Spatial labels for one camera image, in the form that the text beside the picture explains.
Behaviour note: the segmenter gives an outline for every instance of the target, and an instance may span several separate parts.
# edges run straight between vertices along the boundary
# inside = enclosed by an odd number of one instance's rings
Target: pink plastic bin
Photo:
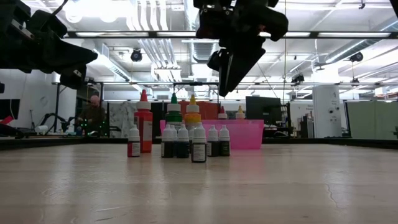
[[[222,125],[226,125],[231,138],[231,149],[260,149],[262,143],[263,120],[202,120],[206,135],[211,125],[215,125],[219,131]],[[160,121],[160,130],[163,134],[165,121]]]

